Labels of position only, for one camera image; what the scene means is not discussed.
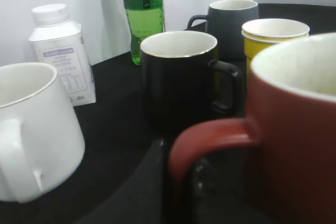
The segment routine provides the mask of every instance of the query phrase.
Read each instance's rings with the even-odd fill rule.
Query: black mug
[[[242,25],[259,18],[258,3],[250,0],[223,0],[209,5],[207,15],[195,15],[189,20],[190,30],[195,20],[206,20],[205,32],[218,39],[219,59],[245,60]]]
[[[243,104],[242,74],[234,65],[216,60],[214,36],[172,31],[145,39],[140,48],[144,113],[158,129],[183,130],[208,120],[213,110],[232,115]],[[215,71],[232,79],[230,108],[216,101]]]

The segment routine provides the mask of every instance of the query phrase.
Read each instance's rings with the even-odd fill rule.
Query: white bottle cap
[[[35,24],[38,26],[54,25],[70,20],[68,8],[65,4],[43,5],[31,11]]]

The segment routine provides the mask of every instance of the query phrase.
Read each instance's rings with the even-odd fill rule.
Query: plastic bottle
[[[81,25],[65,4],[32,10],[37,25],[29,38],[37,61],[56,67],[73,106],[96,102],[95,85]]]
[[[163,0],[124,0],[131,30],[133,62],[140,64],[140,43],[148,36],[164,32]]]

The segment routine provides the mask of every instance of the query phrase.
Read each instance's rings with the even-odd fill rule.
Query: black table
[[[260,4],[260,17],[299,20],[311,27],[311,34],[336,31],[336,7]],[[0,202],[1,224],[165,222],[165,157],[176,136],[163,136],[144,120],[140,68],[129,54],[93,66],[93,73],[97,103],[75,108],[86,140],[81,165],[65,183],[37,200]],[[162,137],[167,144],[158,140]],[[199,164],[205,169],[191,172],[188,220],[251,223],[256,214],[242,200],[240,150],[210,155]],[[269,223],[259,215],[256,219]]]

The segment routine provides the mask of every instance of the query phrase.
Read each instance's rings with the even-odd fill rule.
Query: black mug handle
[[[208,16],[207,15],[195,15],[195,16],[192,16],[190,19],[189,19],[189,22],[188,22],[188,26],[187,26],[187,30],[190,30],[191,27],[193,26],[193,23],[198,20],[198,19],[204,19],[204,20],[207,20],[208,19]]]
[[[218,101],[213,103],[213,110],[224,115],[233,115],[241,108],[244,103],[244,79],[242,72],[235,65],[219,61],[212,60],[209,63],[211,69],[228,74],[233,83],[233,96],[231,107],[225,106]]]

